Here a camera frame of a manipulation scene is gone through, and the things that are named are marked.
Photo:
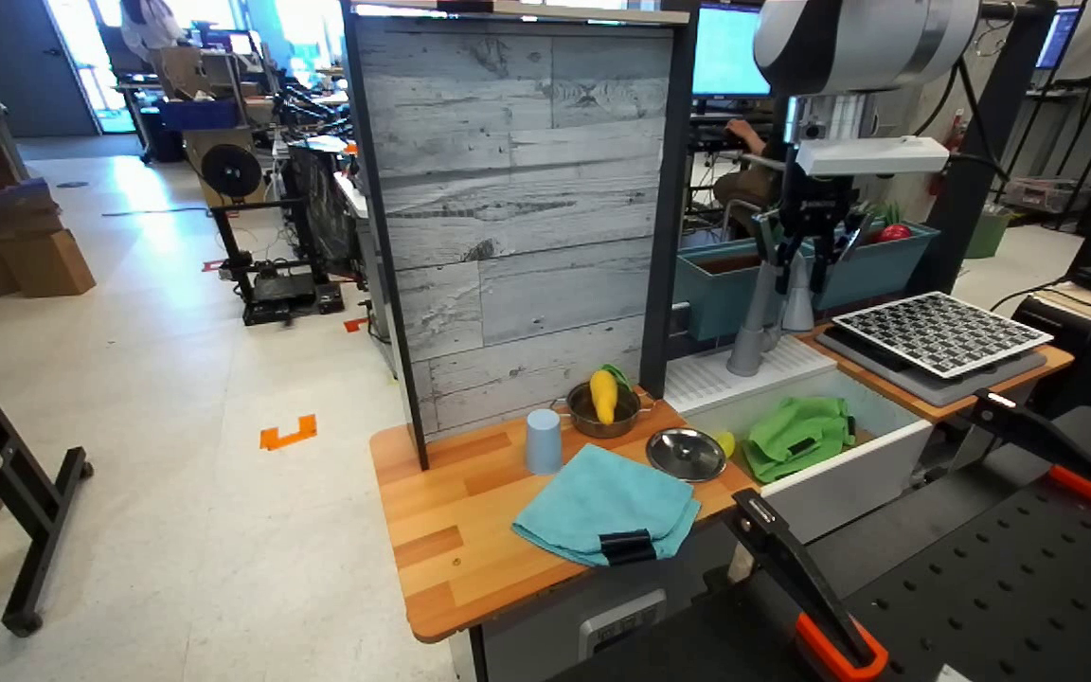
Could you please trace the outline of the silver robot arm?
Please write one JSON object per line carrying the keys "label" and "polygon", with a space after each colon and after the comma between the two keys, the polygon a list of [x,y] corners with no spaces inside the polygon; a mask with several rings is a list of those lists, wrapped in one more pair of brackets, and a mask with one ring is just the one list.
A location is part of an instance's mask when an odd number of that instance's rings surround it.
{"label": "silver robot arm", "polygon": [[[793,100],[857,100],[944,75],[982,20],[977,0],[765,0],[752,63]],[[934,135],[860,135],[831,126],[798,140],[781,187],[781,253],[813,240],[831,249],[850,187],[869,173],[934,173],[951,153]]]}

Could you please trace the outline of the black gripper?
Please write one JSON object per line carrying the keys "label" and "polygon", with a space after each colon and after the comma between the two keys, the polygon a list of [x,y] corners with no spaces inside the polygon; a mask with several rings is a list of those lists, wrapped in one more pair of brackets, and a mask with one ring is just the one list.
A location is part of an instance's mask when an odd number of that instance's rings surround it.
{"label": "black gripper", "polygon": [[793,167],[781,183],[781,212],[768,215],[771,264],[788,269],[804,236],[833,236],[833,258],[846,261],[862,236],[870,215],[860,205],[860,188],[846,177],[809,177]]}

